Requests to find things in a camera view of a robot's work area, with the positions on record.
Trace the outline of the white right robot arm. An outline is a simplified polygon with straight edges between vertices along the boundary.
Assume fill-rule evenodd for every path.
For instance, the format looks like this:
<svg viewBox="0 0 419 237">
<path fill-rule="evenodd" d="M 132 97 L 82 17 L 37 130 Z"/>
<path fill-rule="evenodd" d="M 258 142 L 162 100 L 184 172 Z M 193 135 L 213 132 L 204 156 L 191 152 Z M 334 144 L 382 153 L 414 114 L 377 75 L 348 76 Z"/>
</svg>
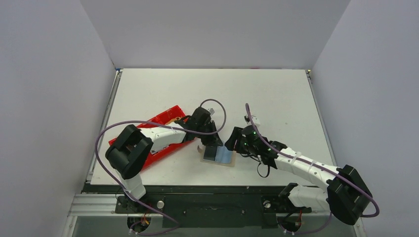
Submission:
<svg viewBox="0 0 419 237">
<path fill-rule="evenodd" d="M 230 151 L 259 157 L 268 167 L 292 173 L 313 184 L 312 187 L 292 185 L 281 194 L 279 206 L 285 211 L 310 207 L 330 211 L 341 222 L 355 225 L 372 202 L 372 193 L 354 167 L 337 167 L 307 158 L 283 143 L 260 137 L 251 125 L 234 127 L 225 146 Z"/>
</svg>

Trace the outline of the dark card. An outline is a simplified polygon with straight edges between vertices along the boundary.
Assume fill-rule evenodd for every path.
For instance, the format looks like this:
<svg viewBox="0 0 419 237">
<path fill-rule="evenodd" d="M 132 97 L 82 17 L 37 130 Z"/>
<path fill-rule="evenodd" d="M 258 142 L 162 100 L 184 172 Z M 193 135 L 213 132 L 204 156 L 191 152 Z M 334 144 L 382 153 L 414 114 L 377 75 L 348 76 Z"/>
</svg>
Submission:
<svg viewBox="0 0 419 237">
<path fill-rule="evenodd" d="M 204 150 L 203 160 L 215 161 L 217 156 L 218 146 L 206 146 Z"/>
</svg>

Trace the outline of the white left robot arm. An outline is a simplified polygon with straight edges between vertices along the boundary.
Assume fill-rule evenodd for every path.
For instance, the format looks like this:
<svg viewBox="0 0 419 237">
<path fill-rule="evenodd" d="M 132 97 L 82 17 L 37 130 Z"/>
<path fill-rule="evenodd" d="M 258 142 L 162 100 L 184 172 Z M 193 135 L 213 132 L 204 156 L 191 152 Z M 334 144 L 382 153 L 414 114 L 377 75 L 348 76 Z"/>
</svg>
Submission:
<svg viewBox="0 0 419 237">
<path fill-rule="evenodd" d="M 223 146 L 211 112 L 198 107 L 192 115 L 184 116 L 168 125 L 155 124 L 151 128 L 126 126 L 110 145 L 105 157 L 115 169 L 124 192 L 129 196 L 128 206 L 134 212 L 147 207 L 142 170 L 150 153 L 158 153 L 172 144 L 182 144 L 199 138 L 204 146 Z"/>
</svg>

